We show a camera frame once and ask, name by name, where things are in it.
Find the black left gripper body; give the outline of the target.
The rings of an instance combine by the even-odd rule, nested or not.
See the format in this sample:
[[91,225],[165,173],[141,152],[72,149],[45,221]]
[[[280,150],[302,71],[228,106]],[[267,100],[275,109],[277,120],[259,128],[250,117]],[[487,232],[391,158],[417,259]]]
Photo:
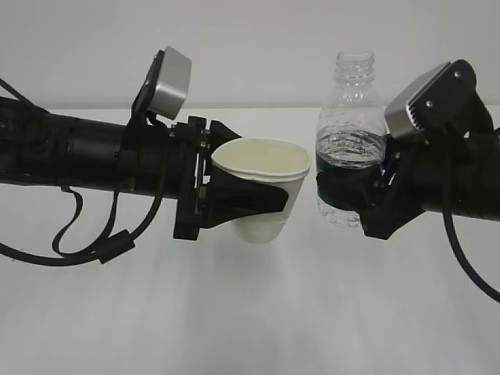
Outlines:
[[173,238],[197,240],[202,224],[205,188],[205,162],[209,153],[207,119],[189,116],[187,123],[176,125],[176,136],[184,147],[180,194],[177,199]]

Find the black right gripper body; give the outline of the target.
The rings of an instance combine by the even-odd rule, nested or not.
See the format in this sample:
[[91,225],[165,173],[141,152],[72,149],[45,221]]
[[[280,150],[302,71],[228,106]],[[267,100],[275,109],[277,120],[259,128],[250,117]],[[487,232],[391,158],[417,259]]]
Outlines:
[[383,162],[357,172],[363,196],[359,215],[368,238],[388,239],[424,213],[424,198],[434,190],[431,151],[424,136],[389,137]]

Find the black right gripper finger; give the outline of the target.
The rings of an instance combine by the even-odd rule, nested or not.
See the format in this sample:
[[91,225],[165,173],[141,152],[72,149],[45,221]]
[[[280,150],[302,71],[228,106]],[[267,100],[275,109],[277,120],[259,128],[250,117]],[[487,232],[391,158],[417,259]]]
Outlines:
[[317,193],[328,205],[344,211],[362,212],[377,195],[379,166],[365,169],[327,168],[316,175]]

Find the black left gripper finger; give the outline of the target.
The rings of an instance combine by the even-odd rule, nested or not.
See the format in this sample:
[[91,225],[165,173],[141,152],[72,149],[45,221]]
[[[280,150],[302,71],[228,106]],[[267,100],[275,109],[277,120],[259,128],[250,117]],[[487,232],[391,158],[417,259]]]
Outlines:
[[209,125],[209,146],[211,151],[215,151],[221,145],[241,138],[240,134],[235,133],[229,127],[218,120],[212,120]]
[[289,193],[282,187],[246,180],[214,166],[206,188],[201,228],[270,213],[280,213]]

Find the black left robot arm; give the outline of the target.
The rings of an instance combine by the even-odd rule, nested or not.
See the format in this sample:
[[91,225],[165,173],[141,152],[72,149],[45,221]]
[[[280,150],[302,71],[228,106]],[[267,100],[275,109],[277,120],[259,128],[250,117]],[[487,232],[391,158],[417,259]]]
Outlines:
[[173,236],[284,211],[282,187],[245,180],[216,166],[215,151],[238,135],[219,121],[191,116],[171,127],[124,126],[63,116],[12,98],[1,100],[1,181],[70,186],[177,203]]

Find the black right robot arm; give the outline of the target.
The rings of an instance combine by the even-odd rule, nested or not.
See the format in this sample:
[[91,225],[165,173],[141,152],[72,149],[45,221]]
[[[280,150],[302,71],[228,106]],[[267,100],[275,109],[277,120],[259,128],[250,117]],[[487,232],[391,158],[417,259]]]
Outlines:
[[323,169],[319,196],[358,213],[364,234],[387,240],[425,212],[499,219],[499,135],[462,140],[387,140],[385,159],[362,170]]

